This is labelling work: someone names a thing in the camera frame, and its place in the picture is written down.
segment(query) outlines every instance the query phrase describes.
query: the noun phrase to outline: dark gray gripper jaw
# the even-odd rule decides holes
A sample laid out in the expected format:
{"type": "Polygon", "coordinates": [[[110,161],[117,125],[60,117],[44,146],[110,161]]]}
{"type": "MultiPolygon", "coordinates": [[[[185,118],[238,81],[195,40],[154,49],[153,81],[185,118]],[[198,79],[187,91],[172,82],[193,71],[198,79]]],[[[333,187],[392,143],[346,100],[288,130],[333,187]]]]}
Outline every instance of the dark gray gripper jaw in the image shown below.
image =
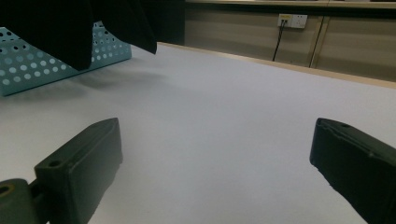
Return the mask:
{"type": "Polygon", "coordinates": [[[396,149],[335,120],[318,119],[310,155],[368,224],[396,223],[396,149]]]}
{"type": "Polygon", "coordinates": [[[35,167],[0,182],[1,224],[86,224],[122,163],[118,119],[86,128],[35,167]]]}

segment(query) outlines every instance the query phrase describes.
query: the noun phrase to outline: wall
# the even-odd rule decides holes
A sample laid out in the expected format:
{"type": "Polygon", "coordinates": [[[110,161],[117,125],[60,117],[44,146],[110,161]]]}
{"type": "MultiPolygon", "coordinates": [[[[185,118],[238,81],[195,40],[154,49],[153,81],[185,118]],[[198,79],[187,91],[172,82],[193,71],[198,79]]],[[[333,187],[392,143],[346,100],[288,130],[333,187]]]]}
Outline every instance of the wall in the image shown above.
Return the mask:
{"type": "MultiPolygon", "coordinates": [[[[188,9],[185,45],[272,60],[277,18],[188,9]]],[[[305,29],[285,29],[276,61],[396,81],[396,20],[324,18],[308,16],[305,29]]]]}

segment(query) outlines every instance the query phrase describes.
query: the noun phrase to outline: black fabric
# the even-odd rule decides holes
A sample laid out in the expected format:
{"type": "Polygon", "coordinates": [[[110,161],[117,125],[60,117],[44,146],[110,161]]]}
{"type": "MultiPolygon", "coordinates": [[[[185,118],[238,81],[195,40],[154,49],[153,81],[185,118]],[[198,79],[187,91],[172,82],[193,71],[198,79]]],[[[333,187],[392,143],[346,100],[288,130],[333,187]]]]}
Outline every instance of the black fabric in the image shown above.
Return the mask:
{"type": "Polygon", "coordinates": [[[77,70],[91,64],[95,21],[124,42],[157,49],[138,0],[0,0],[0,7],[0,27],[77,70]]]}

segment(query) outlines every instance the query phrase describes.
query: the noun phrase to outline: power socket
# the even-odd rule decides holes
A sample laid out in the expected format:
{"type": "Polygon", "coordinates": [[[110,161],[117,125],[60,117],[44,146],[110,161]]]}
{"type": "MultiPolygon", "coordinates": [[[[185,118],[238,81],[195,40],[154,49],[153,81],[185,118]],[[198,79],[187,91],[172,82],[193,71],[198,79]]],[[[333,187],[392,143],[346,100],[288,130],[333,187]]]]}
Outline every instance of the power socket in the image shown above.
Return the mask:
{"type": "Polygon", "coordinates": [[[307,15],[293,15],[293,19],[291,20],[291,27],[304,29],[306,19],[308,19],[307,15]]]}
{"type": "Polygon", "coordinates": [[[285,27],[304,29],[307,15],[279,14],[277,26],[282,25],[282,21],[286,21],[285,27]]]}
{"type": "Polygon", "coordinates": [[[277,26],[282,25],[282,21],[286,21],[285,27],[290,27],[293,15],[291,14],[279,14],[279,19],[277,19],[277,26]]]}

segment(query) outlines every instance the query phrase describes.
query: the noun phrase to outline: perforated plastic crate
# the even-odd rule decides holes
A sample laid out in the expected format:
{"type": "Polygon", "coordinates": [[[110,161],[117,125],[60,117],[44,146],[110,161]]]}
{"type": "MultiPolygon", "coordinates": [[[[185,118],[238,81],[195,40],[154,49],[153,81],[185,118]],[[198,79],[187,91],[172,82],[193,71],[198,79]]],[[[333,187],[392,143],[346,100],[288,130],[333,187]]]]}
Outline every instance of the perforated plastic crate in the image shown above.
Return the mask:
{"type": "Polygon", "coordinates": [[[97,22],[92,29],[92,64],[78,71],[0,27],[0,93],[26,91],[132,57],[131,48],[97,22]]]}

